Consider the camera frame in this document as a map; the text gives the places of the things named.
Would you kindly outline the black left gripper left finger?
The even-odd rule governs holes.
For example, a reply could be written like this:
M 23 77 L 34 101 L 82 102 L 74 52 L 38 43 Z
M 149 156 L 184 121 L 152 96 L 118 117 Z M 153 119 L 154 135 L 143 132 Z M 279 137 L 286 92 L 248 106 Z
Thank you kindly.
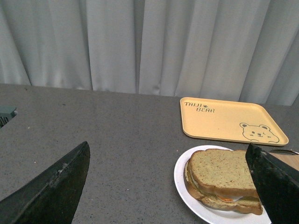
M 90 148 L 79 144 L 0 202 L 2 224 L 70 224 L 90 164 Z

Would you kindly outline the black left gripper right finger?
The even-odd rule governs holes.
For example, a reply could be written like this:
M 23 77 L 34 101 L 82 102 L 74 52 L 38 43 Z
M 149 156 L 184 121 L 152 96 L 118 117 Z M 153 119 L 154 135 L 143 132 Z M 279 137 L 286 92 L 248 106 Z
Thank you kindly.
M 250 143 L 246 154 L 253 183 L 273 224 L 299 222 L 299 171 Z

